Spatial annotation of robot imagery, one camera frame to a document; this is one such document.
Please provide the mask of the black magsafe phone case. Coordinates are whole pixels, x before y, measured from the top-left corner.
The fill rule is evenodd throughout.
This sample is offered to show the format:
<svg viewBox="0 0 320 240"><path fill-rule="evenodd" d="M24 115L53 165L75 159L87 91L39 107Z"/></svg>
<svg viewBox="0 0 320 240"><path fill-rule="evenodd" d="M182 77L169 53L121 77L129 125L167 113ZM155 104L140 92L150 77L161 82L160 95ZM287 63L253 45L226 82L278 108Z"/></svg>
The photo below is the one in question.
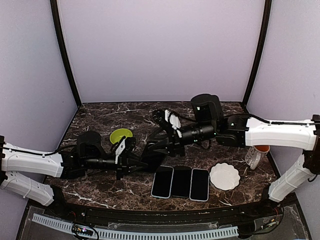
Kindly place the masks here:
<svg viewBox="0 0 320 240"><path fill-rule="evenodd" d="M160 152L143 154L141 156L141 162L147 164L147 166L140 171L143 173L155 173L166 157L165 154Z"/></svg>

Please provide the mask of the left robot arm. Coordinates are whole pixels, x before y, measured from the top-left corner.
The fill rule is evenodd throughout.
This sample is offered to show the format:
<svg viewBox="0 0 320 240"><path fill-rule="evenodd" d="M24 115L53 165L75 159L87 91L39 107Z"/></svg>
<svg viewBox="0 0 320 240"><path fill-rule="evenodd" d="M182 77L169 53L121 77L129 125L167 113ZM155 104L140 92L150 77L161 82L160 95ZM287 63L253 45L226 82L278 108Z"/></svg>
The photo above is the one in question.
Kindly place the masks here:
<svg viewBox="0 0 320 240"><path fill-rule="evenodd" d="M0 138L0 187L50 206L60 218L71 213L59 187L42 184L23 173L35 173L54 178L73 180L84 177L88 170L115 170L120 180L133 172L143 170L148 164L133 153L134 137L122 136L107 153L101 145L102 137L96 131L79 135L75 145L68 145L53 152L31 151L6 143Z"/></svg>

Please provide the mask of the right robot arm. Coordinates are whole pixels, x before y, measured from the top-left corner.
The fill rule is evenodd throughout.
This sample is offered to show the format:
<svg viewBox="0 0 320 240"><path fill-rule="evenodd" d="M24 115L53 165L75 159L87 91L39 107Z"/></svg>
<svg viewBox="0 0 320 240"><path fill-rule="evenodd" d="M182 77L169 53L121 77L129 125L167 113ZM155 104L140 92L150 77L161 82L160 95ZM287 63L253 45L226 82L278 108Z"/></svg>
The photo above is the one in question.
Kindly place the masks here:
<svg viewBox="0 0 320 240"><path fill-rule="evenodd" d="M255 213L266 217L288 194L308 178L320 173L320 117L300 121L266 120L249 113L224 115L219 97L208 93L191 99L195 119L181 126L174 111L154 110L152 118L165 136L155 140L149 151L171 157L184 156L185 146L216 140L226 147L278 146L302 149L297 161L267 189L267 197L255 205Z"/></svg>

